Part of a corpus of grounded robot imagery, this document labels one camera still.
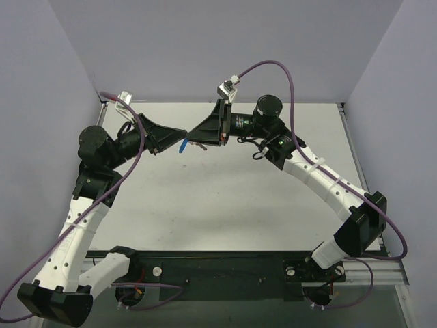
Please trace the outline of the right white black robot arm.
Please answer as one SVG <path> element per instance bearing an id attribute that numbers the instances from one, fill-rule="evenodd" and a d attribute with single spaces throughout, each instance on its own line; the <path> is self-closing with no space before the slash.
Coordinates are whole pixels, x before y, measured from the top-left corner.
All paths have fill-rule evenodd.
<path id="1" fill-rule="evenodd" d="M 283 103 L 273 95 L 261 96 L 251 114 L 234 113 L 228 101 L 219 99 L 212 113 L 188 133 L 187 139 L 224 146 L 230 137 L 236 137 L 240 144 L 254 144 L 258 149 L 253 155 L 255 160 L 267 159 L 331 207 L 342 225 L 305 262 L 306 274 L 321 279 L 344 258 L 361 256 L 381 235 L 386 227 L 386 198 L 354 186 L 327 166 L 303 140 L 292 137 L 279 117 L 282 109 Z"/>

